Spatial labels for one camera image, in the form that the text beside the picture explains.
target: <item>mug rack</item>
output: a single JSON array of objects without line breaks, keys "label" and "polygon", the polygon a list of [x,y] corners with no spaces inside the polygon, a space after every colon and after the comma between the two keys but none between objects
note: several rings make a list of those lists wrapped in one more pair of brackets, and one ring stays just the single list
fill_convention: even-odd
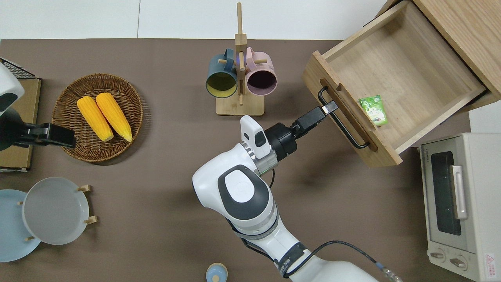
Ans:
[{"label": "mug rack", "polygon": [[236,4],[238,33],[235,34],[235,66],[237,89],[236,93],[227,98],[216,98],[216,113],[218,115],[253,115],[265,113],[265,97],[249,93],[245,83],[245,52],[247,49],[247,34],[242,32],[242,4]]}]

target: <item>warning label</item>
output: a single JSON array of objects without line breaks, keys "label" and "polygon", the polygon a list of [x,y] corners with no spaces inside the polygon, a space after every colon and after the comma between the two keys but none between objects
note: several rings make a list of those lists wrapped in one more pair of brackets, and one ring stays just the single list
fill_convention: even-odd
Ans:
[{"label": "warning label", "polygon": [[485,254],[485,266],[487,278],[496,278],[496,260],[493,253]]}]

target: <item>pink mug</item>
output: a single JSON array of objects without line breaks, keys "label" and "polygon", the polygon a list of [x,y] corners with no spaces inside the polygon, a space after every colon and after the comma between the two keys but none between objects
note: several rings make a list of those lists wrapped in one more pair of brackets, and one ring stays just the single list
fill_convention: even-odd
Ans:
[{"label": "pink mug", "polygon": [[[264,59],[265,63],[256,64],[256,61]],[[254,52],[251,47],[247,47],[245,62],[248,66],[245,83],[249,92],[258,96],[272,93],[277,87],[277,75],[270,56],[265,52]]]}]

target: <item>blue mug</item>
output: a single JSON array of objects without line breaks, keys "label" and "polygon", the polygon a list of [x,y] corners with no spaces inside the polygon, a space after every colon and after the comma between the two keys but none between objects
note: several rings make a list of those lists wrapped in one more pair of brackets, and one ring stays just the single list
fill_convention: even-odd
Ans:
[{"label": "blue mug", "polygon": [[215,55],[209,63],[209,74],[205,82],[207,91],[216,98],[227,98],[236,92],[236,68],[233,65],[233,49],[227,48],[224,54]]}]

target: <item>woven tray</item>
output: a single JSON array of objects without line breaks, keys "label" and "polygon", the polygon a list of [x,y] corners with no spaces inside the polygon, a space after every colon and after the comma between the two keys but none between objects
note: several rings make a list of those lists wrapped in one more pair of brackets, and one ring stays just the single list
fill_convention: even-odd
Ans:
[{"label": "woven tray", "polygon": [[143,120],[143,105],[136,89],[121,77],[97,73],[75,80],[61,93],[52,113],[52,123],[75,131],[76,148],[63,147],[63,150],[76,159],[90,163],[112,159],[132,144],[114,130],[110,141],[101,141],[78,110],[78,99],[83,96],[95,99],[102,92],[111,93],[117,101],[130,124],[134,142]]}]

